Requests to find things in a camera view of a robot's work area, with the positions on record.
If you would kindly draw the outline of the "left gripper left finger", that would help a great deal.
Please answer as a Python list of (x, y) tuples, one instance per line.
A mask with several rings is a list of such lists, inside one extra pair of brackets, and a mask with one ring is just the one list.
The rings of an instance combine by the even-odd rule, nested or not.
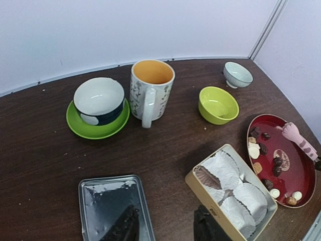
[(139, 240), (139, 210), (129, 205), (116, 220), (114, 225), (100, 241), (136, 241)]

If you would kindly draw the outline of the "beige bear tin lid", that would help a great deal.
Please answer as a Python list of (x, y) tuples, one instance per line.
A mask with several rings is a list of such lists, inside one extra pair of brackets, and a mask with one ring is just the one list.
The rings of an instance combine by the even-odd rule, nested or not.
[(139, 240), (154, 240), (152, 221), (137, 175), (92, 178), (78, 185), (84, 240), (100, 240), (129, 206), (139, 210)]

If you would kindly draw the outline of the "beige metal tin box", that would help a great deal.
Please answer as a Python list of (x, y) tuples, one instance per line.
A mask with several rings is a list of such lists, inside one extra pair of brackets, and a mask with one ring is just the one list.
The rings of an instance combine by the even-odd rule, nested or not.
[(230, 144), (193, 167), (185, 182), (231, 240), (257, 240), (277, 211), (269, 191)]

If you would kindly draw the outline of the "pink cat paw tongs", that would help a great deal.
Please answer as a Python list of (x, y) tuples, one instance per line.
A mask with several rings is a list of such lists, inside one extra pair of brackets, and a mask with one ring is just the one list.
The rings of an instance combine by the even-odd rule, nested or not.
[(316, 170), (320, 171), (320, 156), (317, 150), (300, 134), (298, 127), (292, 123), (286, 123), (283, 127), (276, 126), (281, 134), (295, 143), (313, 161)]

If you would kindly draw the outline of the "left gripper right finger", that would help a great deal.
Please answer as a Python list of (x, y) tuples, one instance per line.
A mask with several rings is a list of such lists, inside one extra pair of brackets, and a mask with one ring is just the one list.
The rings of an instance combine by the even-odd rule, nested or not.
[(194, 240), (231, 241), (211, 213), (203, 205), (194, 211)]

